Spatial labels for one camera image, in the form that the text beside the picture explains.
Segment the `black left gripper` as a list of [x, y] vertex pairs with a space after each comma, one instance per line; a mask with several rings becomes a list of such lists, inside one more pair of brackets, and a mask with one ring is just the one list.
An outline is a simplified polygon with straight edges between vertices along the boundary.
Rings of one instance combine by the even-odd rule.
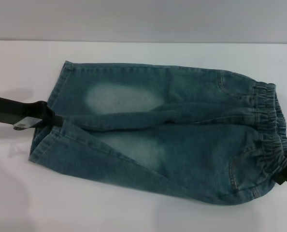
[[0, 123], [12, 125], [15, 130], [63, 125], [64, 118], [55, 115], [47, 102], [23, 103], [0, 97]]

